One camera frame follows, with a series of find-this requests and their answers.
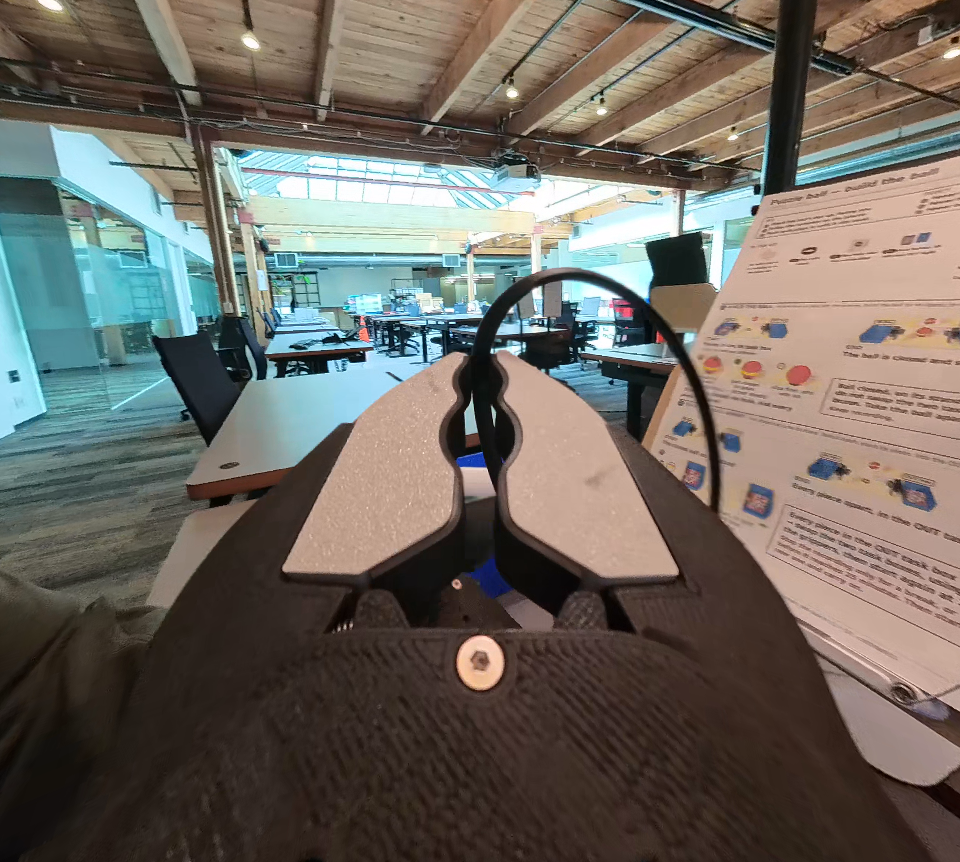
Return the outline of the blue plastic bin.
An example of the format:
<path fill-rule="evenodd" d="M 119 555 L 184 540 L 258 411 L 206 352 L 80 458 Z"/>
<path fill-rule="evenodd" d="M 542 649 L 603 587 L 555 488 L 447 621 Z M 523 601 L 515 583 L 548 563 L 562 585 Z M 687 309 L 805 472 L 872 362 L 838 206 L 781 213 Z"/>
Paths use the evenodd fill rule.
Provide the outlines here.
<path fill-rule="evenodd" d="M 495 495 L 493 482 L 480 451 L 461 456 L 457 459 L 457 464 L 461 469 L 464 499 L 467 502 L 480 501 Z M 473 566 L 466 571 L 466 575 L 476 581 L 488 597 L 496 599 L 513 589 L 498 570 L 492 546 L 491 543 L 481 543 L 480 554 L 471 557 Z"/>

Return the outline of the person's left forearm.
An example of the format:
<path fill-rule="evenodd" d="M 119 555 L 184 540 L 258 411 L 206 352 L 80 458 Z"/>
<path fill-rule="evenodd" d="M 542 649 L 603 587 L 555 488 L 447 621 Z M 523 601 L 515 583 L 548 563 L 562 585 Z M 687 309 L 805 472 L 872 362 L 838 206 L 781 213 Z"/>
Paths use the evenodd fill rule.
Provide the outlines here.
<path fill-rule="evenodd" d="M 48 840 L 111 747 L 162 607 L 1 574 L 1 859 Z"/>

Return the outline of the ceiling projector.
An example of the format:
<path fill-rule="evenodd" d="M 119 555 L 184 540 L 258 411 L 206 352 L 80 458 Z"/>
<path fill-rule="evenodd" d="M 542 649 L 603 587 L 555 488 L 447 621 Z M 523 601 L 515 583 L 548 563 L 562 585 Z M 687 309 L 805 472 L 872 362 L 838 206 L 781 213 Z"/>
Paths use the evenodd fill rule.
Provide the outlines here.
<path fill-rule="evenodd" d="M 518 157 L 495 162 L 487 180 L 488 188 L 500 195 L 529 195 L 542 183 L 539 168 Z"/>

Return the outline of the white board stand base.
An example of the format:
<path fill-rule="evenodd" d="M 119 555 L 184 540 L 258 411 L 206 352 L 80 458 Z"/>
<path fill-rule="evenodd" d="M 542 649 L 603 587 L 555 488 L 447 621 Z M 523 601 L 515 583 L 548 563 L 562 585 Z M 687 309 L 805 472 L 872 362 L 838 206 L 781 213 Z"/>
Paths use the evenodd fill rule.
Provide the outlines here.
<path fill-rule="evenodd" d="M 833 663 L 818 662 L 847 732 L 874 769 L 915 788 L 931 788 L 958 771 L 957 744 Z"/>

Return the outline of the black red office chair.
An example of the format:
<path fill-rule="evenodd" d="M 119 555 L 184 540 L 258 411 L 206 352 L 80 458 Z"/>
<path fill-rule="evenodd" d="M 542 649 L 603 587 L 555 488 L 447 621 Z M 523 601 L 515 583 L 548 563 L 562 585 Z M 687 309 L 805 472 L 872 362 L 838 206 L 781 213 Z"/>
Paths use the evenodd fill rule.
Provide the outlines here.
<path fill-rule="evenodd" d="M 652 324 L 636 314 L 628 300 L 616 297 L 610 305 L 614 319 L 614 348 L 641 346 L 656 341 L 657 333 Z"/>

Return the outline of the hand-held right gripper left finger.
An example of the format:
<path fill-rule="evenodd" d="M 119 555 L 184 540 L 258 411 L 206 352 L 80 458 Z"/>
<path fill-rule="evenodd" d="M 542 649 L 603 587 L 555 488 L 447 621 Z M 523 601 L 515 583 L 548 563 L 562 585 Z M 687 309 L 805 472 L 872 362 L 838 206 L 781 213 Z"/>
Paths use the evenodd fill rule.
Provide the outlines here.
<path fill-rule="evenodd" d="M 466 502 L 450 446 L 469 358 L 445 356 L 356 419 L 282 565 L 292 580 L 435 591 L 463 570 Z"/>

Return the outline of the wood edged grey desk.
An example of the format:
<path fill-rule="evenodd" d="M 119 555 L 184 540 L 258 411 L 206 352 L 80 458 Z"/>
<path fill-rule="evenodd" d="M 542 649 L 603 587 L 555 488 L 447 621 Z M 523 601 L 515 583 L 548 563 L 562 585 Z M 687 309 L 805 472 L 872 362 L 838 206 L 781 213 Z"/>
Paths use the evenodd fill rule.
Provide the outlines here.
<path fill-rule="evenodd" d="M 248 385 L 186 480 L 192 500 L 278 484 L 338 426 L 401 382 L 398 368 L 270 379 Z"/>

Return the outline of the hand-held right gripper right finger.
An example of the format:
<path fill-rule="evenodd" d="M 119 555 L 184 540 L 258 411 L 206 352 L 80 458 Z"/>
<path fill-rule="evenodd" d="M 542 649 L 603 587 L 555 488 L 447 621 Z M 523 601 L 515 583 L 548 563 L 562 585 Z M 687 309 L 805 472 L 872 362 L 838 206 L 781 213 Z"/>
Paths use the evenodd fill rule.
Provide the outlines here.
<path fill-rule="evenodd" d="M 579 590 L 671 583 L 680 569 L 601 415 L 519 357 L 498 353 L 495 404 L 512 443 L 497 476 L 495 558 L 541 608 Z"/>

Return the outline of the black metal pole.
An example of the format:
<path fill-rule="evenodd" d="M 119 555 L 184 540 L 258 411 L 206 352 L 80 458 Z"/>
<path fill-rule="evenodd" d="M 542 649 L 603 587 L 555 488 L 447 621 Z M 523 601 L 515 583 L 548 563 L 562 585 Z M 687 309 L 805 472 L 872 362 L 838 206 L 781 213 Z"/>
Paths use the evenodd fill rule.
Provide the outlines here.
<path fill-rule="evenodd" d="M 818 0 L 779 0 L 761 194 L 796 180 Z"/>

